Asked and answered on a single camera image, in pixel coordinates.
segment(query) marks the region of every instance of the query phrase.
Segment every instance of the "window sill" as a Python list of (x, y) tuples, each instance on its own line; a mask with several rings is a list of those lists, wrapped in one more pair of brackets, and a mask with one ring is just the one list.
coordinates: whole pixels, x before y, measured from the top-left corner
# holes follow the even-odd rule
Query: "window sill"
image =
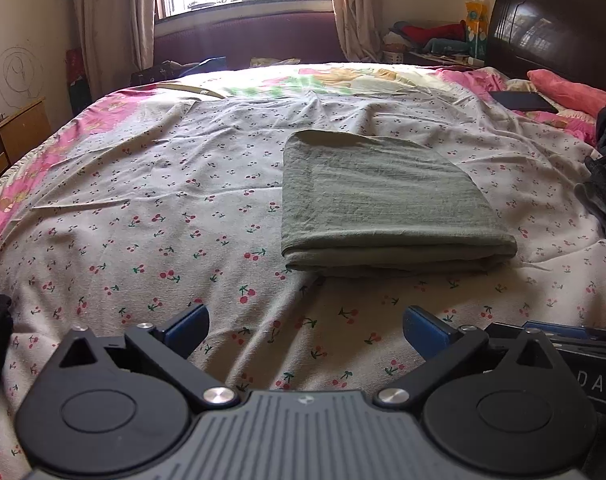
[(155, 23), (154, 35), (155, 37), (165, 36), (195, 25), (301, 10), (328, 12), (333, 10), (332, 0), (248, 0), (203, 7), (158, 20)]

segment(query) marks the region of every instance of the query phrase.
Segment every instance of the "red pillow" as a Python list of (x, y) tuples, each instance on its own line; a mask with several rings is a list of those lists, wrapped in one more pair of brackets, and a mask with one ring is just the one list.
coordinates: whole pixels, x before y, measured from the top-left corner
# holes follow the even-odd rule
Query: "red pillow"
[(465, 22), (452, 23), (434, 28), (414, 27), (405, 25), (401, 31), (407, 36), (408, 40), (417, 47), (423, 48), (432, 38), (444, 38), (445, 40), (465, 41)]
[(573, 83), (550, 70), (530, 70), (528, 79), (537, 90), (566, 108), (579, 110), (596, 118), (606, 107), (606, 92), (581, 83)]

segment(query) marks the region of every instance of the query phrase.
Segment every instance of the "pink pillow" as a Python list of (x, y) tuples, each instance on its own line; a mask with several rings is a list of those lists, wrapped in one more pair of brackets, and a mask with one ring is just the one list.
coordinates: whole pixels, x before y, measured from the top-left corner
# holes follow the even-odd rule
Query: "pink pillow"
[(596, 117), (606, 107), (606, 92), (581, 83), (573, 83), (550, 70), (530, 70), (528, 79), (537, 90), (561, 106)]

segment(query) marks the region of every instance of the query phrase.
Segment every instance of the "teal cloth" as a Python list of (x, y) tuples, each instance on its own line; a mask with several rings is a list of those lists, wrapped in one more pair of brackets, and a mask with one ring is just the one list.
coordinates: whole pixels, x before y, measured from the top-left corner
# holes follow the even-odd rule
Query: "teal cloth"
[(469, 176), (393, 137), (304, 130), (283, 153), (286, 268), (328, 276), (487, 270), (516, 254)]

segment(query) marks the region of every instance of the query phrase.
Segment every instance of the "circular scribble on wall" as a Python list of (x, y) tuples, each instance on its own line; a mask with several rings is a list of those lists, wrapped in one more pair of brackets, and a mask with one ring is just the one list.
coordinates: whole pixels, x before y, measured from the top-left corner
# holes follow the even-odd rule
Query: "circular scribble on wall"
[(0, 92), (8, 106), (24, 106), (42, 88), (43, 65), (28, 49), (13, 46), (0, 55)]

